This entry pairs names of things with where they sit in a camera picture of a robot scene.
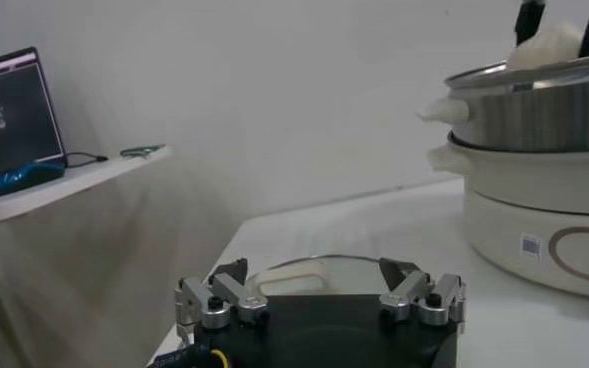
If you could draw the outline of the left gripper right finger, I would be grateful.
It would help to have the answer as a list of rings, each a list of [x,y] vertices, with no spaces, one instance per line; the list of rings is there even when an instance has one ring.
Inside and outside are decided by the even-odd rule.
[[[414,263],[389,258],[378,265],[389,288],[379,296],[380,310],[395,323],[410,318],[428,326],[465,322],[466,284],[460,276],[446,273],[434,280]]]

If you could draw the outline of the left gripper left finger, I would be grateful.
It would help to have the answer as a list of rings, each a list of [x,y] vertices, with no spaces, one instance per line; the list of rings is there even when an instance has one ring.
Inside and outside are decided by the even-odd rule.
[[[220,330],[232,315],[240,323],[260,325],[269,317],[268,300],[246,287],[247,274],[248,260],[240,258],[217,266],[205,281],[181,278],[174,290],[176,326]]]

